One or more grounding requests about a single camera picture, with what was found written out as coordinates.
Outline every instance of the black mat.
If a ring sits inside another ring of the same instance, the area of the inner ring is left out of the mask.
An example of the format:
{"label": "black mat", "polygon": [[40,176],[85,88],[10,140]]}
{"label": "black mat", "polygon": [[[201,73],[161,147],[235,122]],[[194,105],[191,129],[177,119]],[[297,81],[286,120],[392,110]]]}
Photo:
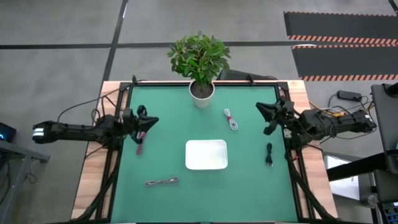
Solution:
{"label": "black mat", "polygon": [[392,80],[398,77],[398,47],[389,46],[293,46],[292,52],[306,81]]}
{"label": "black mat", "polygon": [[394,44],[398,39],[396,16],[285,12],[284,17],[292,40]]}

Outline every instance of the gray cable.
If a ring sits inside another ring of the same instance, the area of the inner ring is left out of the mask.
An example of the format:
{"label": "gray cable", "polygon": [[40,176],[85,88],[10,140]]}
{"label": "gray cable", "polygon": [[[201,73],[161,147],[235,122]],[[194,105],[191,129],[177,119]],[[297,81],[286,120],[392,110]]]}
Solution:
{"label": "gray cable", "polygon": [[157,184],[177,184],[178,178],[173,177],[168,180],[148,180],[145,182],[145,187],[150,187]]}

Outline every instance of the power adapter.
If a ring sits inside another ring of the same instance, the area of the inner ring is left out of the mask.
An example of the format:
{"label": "power adapter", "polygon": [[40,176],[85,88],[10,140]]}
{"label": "power adapter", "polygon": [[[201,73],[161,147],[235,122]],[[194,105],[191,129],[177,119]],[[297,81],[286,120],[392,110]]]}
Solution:
{"label": "power adapter", "polygon": [[337,92],[337,98],[339,98],[341,100],[350,100],[350,101],[358,102],[358,101],[361,101],[362,94],[340,90]]}

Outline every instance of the hazard tape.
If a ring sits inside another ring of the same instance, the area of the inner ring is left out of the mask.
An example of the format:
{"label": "hazard tape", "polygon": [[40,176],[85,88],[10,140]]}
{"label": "hazard tape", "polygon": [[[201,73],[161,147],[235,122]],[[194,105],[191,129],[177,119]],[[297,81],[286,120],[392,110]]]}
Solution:
{"label": "hazard tape", "polygon": [[368,80],[398,80],[398,74],[387,75],[317,75],[300,77],[308,82],[322,81],[368,81]]}
{"label": "hazard tape", "polygon": [[397,39],[362,38],[362,37],[324,37],[316,35],[289,35],[289,40],[309,40],[318,42],[341,42],[352,44],[396,44]]}
{"label": "hazard tape", "polygon": [[[373,17],[396,17],[396,15],[379,15],[379,14],[344,14],[332,12],[284,12],[296,14],[324,14],[337,16],[373,16]],[[309,40],[319,42],[341,42],[353,44],[395,44],[397,39],[382,39],[382,38],[363,38],[363,37],[334,37],[334,36],[318,36],[318,35],[288,35],[290,40]]]}
{"label": "hazard tape", "polygon": [[396,44],[345,44],[345,45],[295,45],[292,49],[350,48],[350,47],[397,47]]}

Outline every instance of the white cable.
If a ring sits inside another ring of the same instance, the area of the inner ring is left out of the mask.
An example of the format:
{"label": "white cable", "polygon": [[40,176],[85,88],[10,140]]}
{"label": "white cable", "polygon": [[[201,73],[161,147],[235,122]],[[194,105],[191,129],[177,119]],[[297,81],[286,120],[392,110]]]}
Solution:
{"label": "white cable", "polygon": [[233,131],[237,130],[237,129],[238,129],[238,124],[237,124],[237,122],[236,122],[234,119],[232,119],[231,112],[229,111],[229,109],[224,109],[224,114],[225,114],[225,115],[227,116],[227,118],[228,118],[229,127],[230,127]]}

